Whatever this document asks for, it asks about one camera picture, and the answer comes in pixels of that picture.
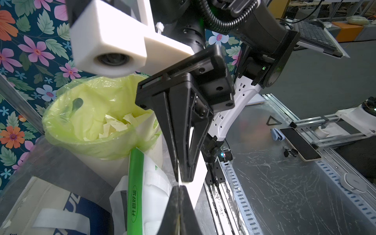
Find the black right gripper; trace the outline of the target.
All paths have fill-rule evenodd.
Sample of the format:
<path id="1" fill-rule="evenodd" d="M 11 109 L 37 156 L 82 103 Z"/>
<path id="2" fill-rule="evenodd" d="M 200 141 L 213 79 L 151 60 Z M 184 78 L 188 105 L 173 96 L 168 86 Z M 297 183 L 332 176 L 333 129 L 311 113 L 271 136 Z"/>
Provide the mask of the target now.
<path id="1" fill-rule="evenodd" d="M 192 182 L 213 112 L 235 107 L 235 86 L 221 46 L 208 47 L 139 82 L 135 104 L 153 109 L 175 179 L 180 170 L 181 181 Z"/>

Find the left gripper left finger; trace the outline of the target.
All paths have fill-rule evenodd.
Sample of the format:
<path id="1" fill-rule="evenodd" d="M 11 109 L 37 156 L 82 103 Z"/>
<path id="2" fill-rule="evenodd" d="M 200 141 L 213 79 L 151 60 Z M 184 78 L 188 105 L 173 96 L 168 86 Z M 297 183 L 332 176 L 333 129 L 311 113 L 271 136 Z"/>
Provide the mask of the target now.
<path id="1" fill-rule="evenodd" d="M 180 187 L 172 188 L 169 201 L 164 213 L 157 235 L 179 235 L 180 234 L 180 208 L 179 194 Z"/>

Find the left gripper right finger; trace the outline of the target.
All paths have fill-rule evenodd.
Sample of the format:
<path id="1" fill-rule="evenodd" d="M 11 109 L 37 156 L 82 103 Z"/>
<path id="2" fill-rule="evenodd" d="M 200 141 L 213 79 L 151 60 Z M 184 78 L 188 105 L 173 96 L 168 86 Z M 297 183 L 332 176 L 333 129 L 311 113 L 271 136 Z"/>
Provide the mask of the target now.
<path id="1" fill-rule="evenodd" d="M 179 234 L 202 235 L 188 190 L 179 186 Z"/>

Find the white bag green top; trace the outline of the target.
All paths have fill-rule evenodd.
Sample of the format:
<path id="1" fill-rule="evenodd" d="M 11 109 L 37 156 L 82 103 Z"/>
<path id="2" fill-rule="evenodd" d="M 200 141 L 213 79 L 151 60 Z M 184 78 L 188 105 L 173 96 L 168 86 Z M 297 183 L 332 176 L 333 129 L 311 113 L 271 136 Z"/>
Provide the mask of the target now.
<path id="1" fill-rule="evenodd" d="M 158 234 L 171 190 L 163 170 L 139 149 L 132 149 L 128 175 L 110 196 L 114 234 Z"/>

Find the white trash bin green liner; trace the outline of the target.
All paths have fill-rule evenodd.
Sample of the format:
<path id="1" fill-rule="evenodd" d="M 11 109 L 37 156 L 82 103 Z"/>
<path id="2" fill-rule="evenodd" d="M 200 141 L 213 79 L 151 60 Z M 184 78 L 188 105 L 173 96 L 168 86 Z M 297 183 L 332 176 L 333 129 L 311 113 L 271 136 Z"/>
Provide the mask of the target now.
<path id="1" fill-rule="evenodd" d="M 112 187 L 128 174 L 138 148 L 163 165 L 162 132 L 152 110 L 136 105 L 141 74 L 74 80 L 57 91 L 43 114 L 46 140 L 74 154 Z"/>

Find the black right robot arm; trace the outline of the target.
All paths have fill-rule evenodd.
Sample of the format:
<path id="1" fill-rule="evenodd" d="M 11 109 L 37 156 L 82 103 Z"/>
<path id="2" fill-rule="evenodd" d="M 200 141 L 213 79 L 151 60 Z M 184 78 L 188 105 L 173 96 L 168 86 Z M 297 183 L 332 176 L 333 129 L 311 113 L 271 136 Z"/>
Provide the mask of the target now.
<path id="1" fill-rule="evenodd" d="M 264 1 L 152 1 L 151 10 L 164 36 L 194 54 L 141 81 L 136 104 L 155 113 L 175 178 L 191 182 L 199 156 L 213 164 L 247 103 L 279 78 L 299 33 Z"/>

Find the middle right blue white bag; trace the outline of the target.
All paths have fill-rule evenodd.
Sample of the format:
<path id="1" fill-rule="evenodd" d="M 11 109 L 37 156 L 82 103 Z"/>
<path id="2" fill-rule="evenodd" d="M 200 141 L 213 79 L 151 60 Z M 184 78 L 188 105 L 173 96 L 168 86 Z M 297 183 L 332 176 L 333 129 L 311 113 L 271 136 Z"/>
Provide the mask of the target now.
<path id="1" fill-rule="evenodd" d="M 111 214 L 96 203 L 32 177 L 1 224 L 2 235 L 111 235 Z"/>

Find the black smartphone on table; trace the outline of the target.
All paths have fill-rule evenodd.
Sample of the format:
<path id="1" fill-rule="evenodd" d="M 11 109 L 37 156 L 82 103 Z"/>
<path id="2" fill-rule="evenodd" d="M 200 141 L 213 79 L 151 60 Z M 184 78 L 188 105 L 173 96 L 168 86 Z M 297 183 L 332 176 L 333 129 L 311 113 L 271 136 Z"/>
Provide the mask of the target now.
<path id="1" fill-rule="evenodd" d="M 298 152 L 298 156 L 304 162 L 321 160 L 320 154 L 292 127 L 280 129 L 286 141 Z"/>

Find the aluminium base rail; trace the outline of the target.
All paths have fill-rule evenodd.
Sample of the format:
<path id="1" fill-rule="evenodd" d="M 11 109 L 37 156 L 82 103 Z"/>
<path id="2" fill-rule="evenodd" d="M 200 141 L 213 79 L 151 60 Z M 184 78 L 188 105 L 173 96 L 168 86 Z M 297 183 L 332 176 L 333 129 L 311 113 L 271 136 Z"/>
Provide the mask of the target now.
<path id="1" fill-rule="evenodd" d="M 320 140 L 315 124 L 336 124 L 335 115 L 300 119 L 274 95 L 247 106 L 230 128 L 216 161 L 216 183 L 204 185 L 219 235 L 373 235 L 376 187 L 335 151 L 353 136 Z M 318 146 L 319 160 L 287 154 L 272 128 L 298 125 Z"/>

